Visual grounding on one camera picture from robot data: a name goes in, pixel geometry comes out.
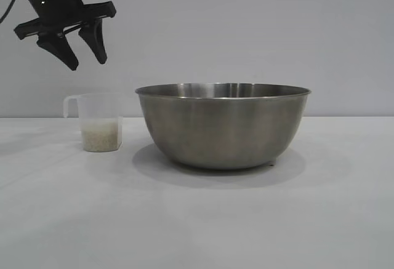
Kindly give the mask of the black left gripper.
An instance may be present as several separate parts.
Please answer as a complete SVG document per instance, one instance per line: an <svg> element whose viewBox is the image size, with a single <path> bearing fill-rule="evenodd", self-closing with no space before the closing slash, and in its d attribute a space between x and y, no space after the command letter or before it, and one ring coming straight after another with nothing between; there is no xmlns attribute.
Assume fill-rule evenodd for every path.
<svg viewBox="0 0 394 269"><path fill-rule="evenodd" d="M102 18L115 16L116 9L111 1L95 4L84 4L82 0L28 1L38 18L15 27L14 32L19 39L47 33L38 36L37 45L57 57L71 71L75 71L79 61L65 35L59 32L66 27L84 23L78 32L79 36L89 46L100 64L107 61L102 33Z"/></svg>

